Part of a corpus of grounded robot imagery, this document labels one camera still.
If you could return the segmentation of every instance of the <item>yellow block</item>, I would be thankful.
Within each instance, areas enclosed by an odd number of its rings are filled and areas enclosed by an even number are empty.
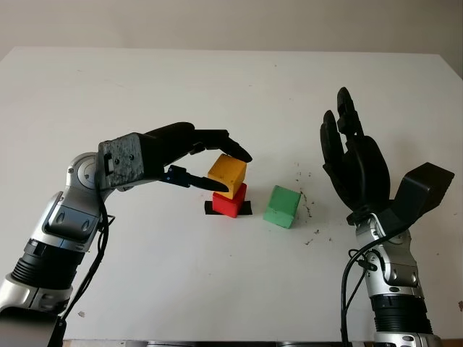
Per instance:
[[[229,191],[227,193],[217,192],[229,199],[233,199],[238,192],[239,186],[245,180],[246,163],[229,155],[222,154],[208,172],[208,177],[214,181],[225,184]]]

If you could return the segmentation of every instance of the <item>white wall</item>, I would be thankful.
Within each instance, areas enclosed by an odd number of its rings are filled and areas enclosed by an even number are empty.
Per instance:
[[[462,0],[0,0],[14,46],[439,53],[462,76]]]

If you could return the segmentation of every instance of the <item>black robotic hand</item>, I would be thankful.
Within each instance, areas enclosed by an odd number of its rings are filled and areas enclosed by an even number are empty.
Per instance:
[[[323,168],[339,197],[352,210],[347,217],[350,225],[375,213],[385,229],[405,228],[441,203],[454,174],[431,163],[407,173],[395,198],[390,200],[388,166],[375,140],[363,134],[345,87],[338,92],[338,113],[337,128],[333,113],[325,113],[320,140]],[[347,138],[346,152],[338,130]]]
[[[320,128],[325,158],[323,168],[336,192],[353,212],[347,218],[353,225],[366,215],[383,210],[389,204],[389,171],[375,140],[363,134],[354,103],[345,87],[338,92],[337,122],[327,111]],[[339,132],[346,136],[344,152]]]
[[[97,182],[100,190],[127,190],[149,181],[189,187],[190,185],[218,192],[228,188],[212,179],[197,177],[186,169],[164,167],[186,154],[204,150],[222,150],[245,162],[252,160],[249,153],[229,138],[226,130],[197,130],[191,123],[174,123],[146,134],[131,133],[98,146]]]

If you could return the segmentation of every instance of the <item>red block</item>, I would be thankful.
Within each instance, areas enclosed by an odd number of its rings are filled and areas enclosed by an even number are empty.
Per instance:
[[[229,199],[217,193],[212,194],[212,209],[222,215],[228,215],[229,217],[236,218],[238,216],[239,209],[245,201],[246,188],[247,185],[242,183],[233,199]]]

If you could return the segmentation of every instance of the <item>black tape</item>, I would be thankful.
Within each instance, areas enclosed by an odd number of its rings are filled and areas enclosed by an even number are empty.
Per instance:
[[[212,209],[212,201],[208,200],[204,202],[204,212],[206,215],[221,215]],[[251,201],[244,201],[243,205],[239,209],[238,215],[252,215]]]

